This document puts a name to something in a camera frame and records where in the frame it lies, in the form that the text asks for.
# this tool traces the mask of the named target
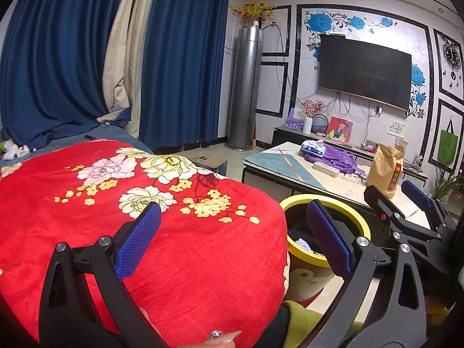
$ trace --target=tv screen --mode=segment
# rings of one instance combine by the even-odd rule
[[[364,41],[321,35],[319,87],[408,110],[411,55]]]

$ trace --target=blue gripper pad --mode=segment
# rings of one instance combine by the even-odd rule
[[[119,281],[134,274],[160,224],[161,208],[156,203],[150,203],[117,252],[115,272]]]
[[[306,208],[306,221],[321,246],[333,273],[346,278],[351,273],[351,252],[332,225],[325,208],[313,200]]]
[[[410,180],[405,180],[401,184],[401,191],[416,204],[421,211],[429,212],[432,210],[432,201]]]

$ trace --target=yellow trash can rim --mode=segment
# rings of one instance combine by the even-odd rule
[[[285,200],[282,200],[280,202],[280,206],[284,211],[286,211],[294,205],[309,203],[313,200],[319,200],[322,205],[333,208],[347,216],[357,226],[361,232],[360,235],[363,235],[369,240],[371,239],[371,231],[369,226],[367,226],[365,219],[349,205],[343,203],[342,201],[335,200],[332,197],[314,194],[294,195],[286,198]],[[307,263],[317,265],[318,267],[330,268],[326,257],[323,255],[313,254],[312,252],[303,249],[302,247],[298,246],[288,235],[287,242],[289,243],[289,251],[297,258]]]

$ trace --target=purple bag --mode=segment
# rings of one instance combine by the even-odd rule
[[[340,170],[341,173],[365,173],[364,170],[358,168],[358,164],[356,163],[353,154],[345,152],[344,150],[336,149],[333,146],[327,144],[324,144],[324,146],[326,147],[326,149],[323,157],[313,156],[310,153],[304,153],[303,157],[305,158],[305,160],[311,163],[318,161],[325,163],[326,165],[332,166]]]

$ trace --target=floral blanket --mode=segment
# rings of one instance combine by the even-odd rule
[[[162,223],[124,283],[172,347],[213,330],[243,330],[251,347],[284,295],[286,223],[261,191],[114,141],[87,142],[3,167],[0,175],[0,291],[38,339],[43,281],[58,242],[71,247],[113,235],[154,201]],[[117,331],[93,276],[107,328]]]

